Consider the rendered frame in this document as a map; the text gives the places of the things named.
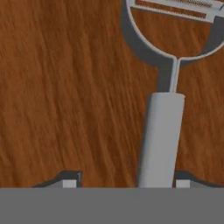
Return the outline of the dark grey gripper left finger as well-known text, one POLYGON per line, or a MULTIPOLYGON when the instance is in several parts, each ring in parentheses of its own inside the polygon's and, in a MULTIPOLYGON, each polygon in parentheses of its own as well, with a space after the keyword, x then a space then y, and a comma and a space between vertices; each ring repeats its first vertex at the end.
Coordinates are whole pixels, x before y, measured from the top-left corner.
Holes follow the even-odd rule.
POLYGON ((78 188, 82 187, 81 171, 60 171, 54 178, 35 185, 35 188, 78 188))

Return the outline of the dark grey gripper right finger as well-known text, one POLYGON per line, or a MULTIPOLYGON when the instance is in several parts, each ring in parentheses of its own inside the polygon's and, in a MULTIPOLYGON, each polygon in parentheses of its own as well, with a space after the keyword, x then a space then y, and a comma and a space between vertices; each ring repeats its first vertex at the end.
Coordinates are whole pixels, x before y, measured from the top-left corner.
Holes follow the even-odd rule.
POLYGON ((194 188, 194 187, 213 187, 224 188, 224 185, 207 182, 196 178, 189 171, 175 171, 175 187, 176 188, 194 188))

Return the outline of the white vegetable peeler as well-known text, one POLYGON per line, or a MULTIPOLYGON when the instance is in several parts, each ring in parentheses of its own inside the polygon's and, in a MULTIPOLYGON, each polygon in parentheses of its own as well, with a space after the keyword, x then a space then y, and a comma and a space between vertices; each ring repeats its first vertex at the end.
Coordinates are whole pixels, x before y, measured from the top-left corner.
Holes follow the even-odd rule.
POLYGON ((181 67, 202 60, 224 47, 224 2, 221 0, 144 0, 170 6, 182 12, 141 6, 136 0, 122 0, 121 28, 129 48, 141 61, 160 69, 157 91, 146 104, 143 144, 138 164, 138 188, 171 188, 176 177, 179 136, 185 96, 177 92, 181 67), (186 18, 212 25, 208 40, 197 56, 177 57, 155 47, 140 32, 132 10, 139 9, 186 18))

